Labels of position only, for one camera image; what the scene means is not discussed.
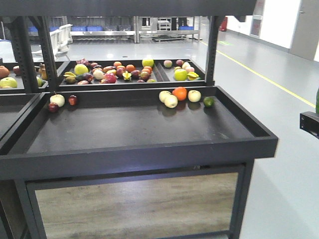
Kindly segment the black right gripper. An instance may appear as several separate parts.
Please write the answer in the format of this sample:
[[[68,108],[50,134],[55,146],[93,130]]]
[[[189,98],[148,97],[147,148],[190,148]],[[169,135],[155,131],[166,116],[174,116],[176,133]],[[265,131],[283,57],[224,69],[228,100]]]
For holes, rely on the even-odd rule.
[[[314,112],[300,113],[300,129],[319,138],[319,115]]]

